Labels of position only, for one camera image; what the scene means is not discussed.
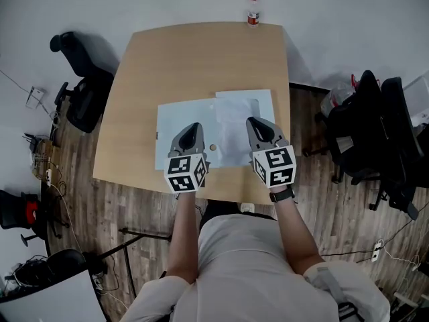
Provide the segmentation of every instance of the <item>black watch strap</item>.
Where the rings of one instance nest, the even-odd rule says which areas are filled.
[[[273,203],[276,203],[278,201],[283,201],[290,197],[294,198],[295,194],[294,190],[292,190],[292,187],[288,185],[286,190],[279,193],[270,193],[269,197]]]

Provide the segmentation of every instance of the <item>table top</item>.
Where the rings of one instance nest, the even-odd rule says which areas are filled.
[[[133,34],[103,115],[94,177],[169,193],[163,172],[155,170],[158,105],[245,89],[271,90],[275,122],[290,139],[282,26],[194,23]],[[250,166],[211,168],[197,197],[271,204]]]

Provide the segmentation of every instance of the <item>person's right arm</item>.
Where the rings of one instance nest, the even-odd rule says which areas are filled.
[[[272,193],[286,190],[286,186],[273,187]],[[311,266],[324,262],[310,231],[301,218],[292,198],[274,204],[277,213],[286,259],[296,274],[303,275]]]

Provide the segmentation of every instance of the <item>baseboard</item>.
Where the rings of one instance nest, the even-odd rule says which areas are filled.
[[[322,93],[322,94],[328,94],[328,89],[321,89],[320,87],[314,87],[314,86],[308,86],[308,85],[302,85],[300,83],[289,83],[289,88],[291,89],[303,89],[305,91],[310,91],[314,93]]]

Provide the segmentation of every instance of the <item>hand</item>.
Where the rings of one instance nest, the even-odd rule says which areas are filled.
[[[280,193],[280,192],[285,191],[287,189],[288,189],[288,187],[286,185],[283,185],[283,186],[271,187],[269,190],[271,191],[271,193]]]

